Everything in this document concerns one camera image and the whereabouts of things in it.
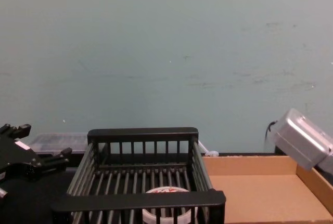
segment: black cable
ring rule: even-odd
[[[273,122],[270,122],[270,124],[267,126],[266,133],[265,133],[265,141],[267,140],[268,131],[271,132],[271,127],[276,123],[277,123],[277,121],[273,121]]]

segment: white label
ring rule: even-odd
[[[21,148],[24,148],[25,150],[29,150],[30,149],[30,147],[28,146],[28,145],[26,145],[26,144],[24,144],[23,142],[21,142],[21,141],[17,141],[17,142],[15,142],[18,146],[20,146]]]
[[[4,179],[5,178],[5,175],[6,175],[6,172],[3,172],[0,174],[0,180]]]

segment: gray metal box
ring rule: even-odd
[[[272,126],[271,140],[305,169],[333,173],[333,139],[295,109]]]

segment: black wire basket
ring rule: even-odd
[[[174,186],[188,192],[146,193]],[[215,191],[195,128],[94,129],[67,195],[52,205],[56,223],[156,223],[190,211],[190,223],[224,223],[226,198]]]

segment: white cable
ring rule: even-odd
[[[219,156],[219,153],[217,151],[209,151],[208,149],[206,149],[205,146],[203,146],[203,144],[200,142],[200,140],[198,140],[199,142],[199,147],[204,151],[204,155],[205,156]]]

